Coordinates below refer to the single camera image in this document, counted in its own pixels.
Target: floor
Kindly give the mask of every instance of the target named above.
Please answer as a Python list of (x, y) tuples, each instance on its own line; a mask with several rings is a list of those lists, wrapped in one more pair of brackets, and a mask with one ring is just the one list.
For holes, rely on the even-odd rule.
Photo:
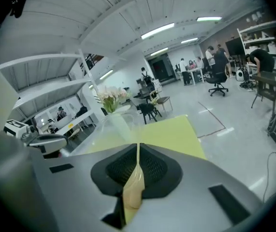
[[(212, 84), (197, 83), (184, 86), (180, 81), (164, 86), (163, 96), (170, 96), (173, 105), (159, 107), (163, 118), (186, 114), (207, 159), (244, 183), (263, 199), (267, 185), (267, 159), (276, 152), (276, 144), (267, 136), (266, 128), (272, 113), (272, 102), (257, 98), (255, 92), (240, 88), (241, 82), (228, 79), (224, 86), (229, 92), (223, 97), (219, 92), (210, 97)], [(269, 180), (265, 200), (276, 193), (276, 155), (269, 158)]]

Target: shelving unit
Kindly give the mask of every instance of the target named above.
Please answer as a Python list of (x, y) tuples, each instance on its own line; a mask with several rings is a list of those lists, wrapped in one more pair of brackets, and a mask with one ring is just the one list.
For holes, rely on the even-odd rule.
[[(255, 45), (255, 44), (259, 44), (259, 43), (263, 43), (263, 42), (270, 42), (270, 41), (274, 41), (275, 38), (274, 37), (266, 37), (266, 38), (259, 38), (259, 39), (254, 39), (254, 40), (243, 41), (243, 37), (242, 37), (243, 33), (253, 33), (253, 32), (262, 31), (262, 30), (265, 30), (265, 29), (275, 28), (275, 27), (276, 27), (276, 21), (270, 21), (270, 22), (261, 23), (261, 24), (256, 25), (256, 26), (249, 27), (249, 28), (244, 29), (244, 30), (237, 29), (238, 33), (239, 33), (239, 36), (240, 36), (240, 39), (241, 39), (241, 42), (242, 42), (242, 45), (243, 45), (245, 55), (248, 53), (248, 51), (245, 48), (246, 45), (249, 45), (249, 44)], [(247, 63), (248, 73), (250, 73), (249, 72), (249, 67), (251, 67), (253, 69), (257, 68), (256, 64)]]

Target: white post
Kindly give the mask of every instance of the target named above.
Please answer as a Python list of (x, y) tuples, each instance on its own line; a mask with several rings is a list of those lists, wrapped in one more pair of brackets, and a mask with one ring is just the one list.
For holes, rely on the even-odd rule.
[(87, 72), (87, 74), (88, 74), (88, 76), (89, 76), (89, 78), (90, 78), (90, 80), (91, 80), (93, 86), (94, 86), (94, 89), (96, 90), (96, 93), (98, 94), (98, 93), (99, 93), (98, 87), (97, 87), (97, 85), (96, 85), (96, 83), (95, 83), (95, 80), (94, 80), (93, 76), (91, 75), (91, 72), (90, 72), (90, 70), (89, 70), (89, 68), (88, 68), (88, 65), (86, 64), (85, 57), (84, 57), (84, 54), (83, 54), (81, 48), (79, 48), (79, 54), (80, 54), (80, 56), (81, 56), (83, 66), (84, 66), (84, 68), (85, 68), (85, 70), (86, 70), (86, 72)]

